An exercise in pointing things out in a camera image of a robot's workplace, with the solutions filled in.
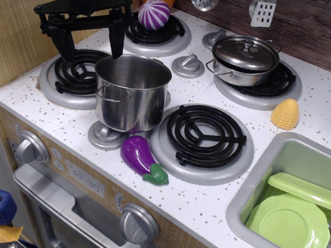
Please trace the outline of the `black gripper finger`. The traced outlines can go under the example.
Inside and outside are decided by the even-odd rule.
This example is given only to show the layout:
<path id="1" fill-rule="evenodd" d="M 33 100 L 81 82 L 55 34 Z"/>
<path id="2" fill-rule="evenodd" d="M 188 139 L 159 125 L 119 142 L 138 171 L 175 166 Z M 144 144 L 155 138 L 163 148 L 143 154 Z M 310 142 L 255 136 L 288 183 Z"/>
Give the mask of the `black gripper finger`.
<path id="1" fill-rule="evenodd" d="M 123 13 L 122 8 L 113 8 L 109 12 L 109 40 L 113 58 L 119 58 L 123 54 L 125 31 L 134 22 L 131 13 Z"/>
<path id="2" fill-rule="evenodd" d="M 61 58 L 65 62 L 73 63 L 75 61 L 75 46 L 72 38 L 73 31 L 77 31 L 78 28 L 72 25 L 70 26 L 56 26 L 47 23 L 41 23 L 40 29 L 43 34 L 49 36 Z"/>

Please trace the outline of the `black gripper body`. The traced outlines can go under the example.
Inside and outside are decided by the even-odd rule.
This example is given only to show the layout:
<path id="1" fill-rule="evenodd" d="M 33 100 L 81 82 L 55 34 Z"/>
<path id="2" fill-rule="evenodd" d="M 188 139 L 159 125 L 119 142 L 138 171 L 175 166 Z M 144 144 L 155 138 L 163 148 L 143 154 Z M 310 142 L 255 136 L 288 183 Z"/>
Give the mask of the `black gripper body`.
<path id="1" fill-rule="evenodd" d="M 54 0 L 34 7 L 41 29 L 68 31 L 112 26 L 122 33 L 130 26 L 133 0 Z"/>

